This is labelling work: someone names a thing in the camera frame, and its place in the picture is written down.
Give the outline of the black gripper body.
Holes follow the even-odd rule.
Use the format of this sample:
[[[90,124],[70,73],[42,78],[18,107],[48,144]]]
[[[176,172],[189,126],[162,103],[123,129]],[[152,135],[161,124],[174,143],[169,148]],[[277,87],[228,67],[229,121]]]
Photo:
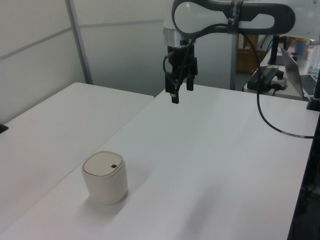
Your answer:
[[[186,55],[188,47],[167,47],[167,52],[174,52],[172,56],[169,57],[168,61],[172,66],[172,71],[170,72],[172,77],[178,77],[180,73],[180,67],[183,63],[183,59]],[[182,74],[183,77],[186,77],[188,74],[191,74],[193,76],[198,74],[198,63],[197,58],[195,57],[195,46],[192,45],[189,48],[189,51],[187,53],[186,61],[184,63],[184,72]]]

